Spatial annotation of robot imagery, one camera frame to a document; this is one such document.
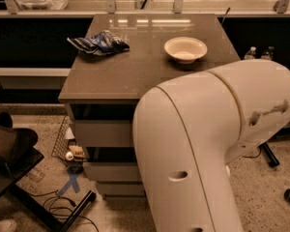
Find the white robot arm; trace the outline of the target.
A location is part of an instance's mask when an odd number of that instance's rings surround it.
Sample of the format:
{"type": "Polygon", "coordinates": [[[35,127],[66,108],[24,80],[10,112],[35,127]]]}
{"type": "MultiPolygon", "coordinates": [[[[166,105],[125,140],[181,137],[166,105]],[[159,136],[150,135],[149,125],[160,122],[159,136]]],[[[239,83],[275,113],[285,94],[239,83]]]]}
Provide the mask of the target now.
{"type": "Polygon", "coordinates": [[[290,71],[245,60],[163,82],[133,118],[157,232],[244,232],[227,164],[290,122],[290,71]]]}

